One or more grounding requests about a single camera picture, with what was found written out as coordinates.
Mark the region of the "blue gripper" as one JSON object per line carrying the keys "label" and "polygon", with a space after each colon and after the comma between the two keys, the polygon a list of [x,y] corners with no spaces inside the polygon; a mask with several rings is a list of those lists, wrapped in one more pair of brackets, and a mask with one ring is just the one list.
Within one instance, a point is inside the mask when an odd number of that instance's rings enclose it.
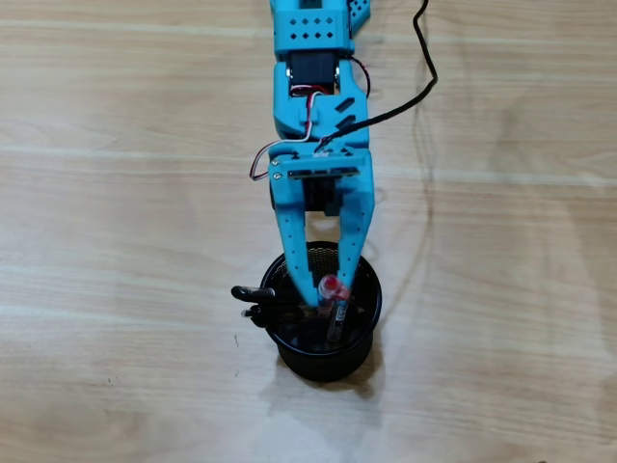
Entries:
{"label": "blue gripper", "polygon": [[375,207],[370,152],[342,149],[276,157],[269,165],[269,181],[288,273],[304,302],[316,307],[306,212],[339,216],[337,276],[350,288]]}

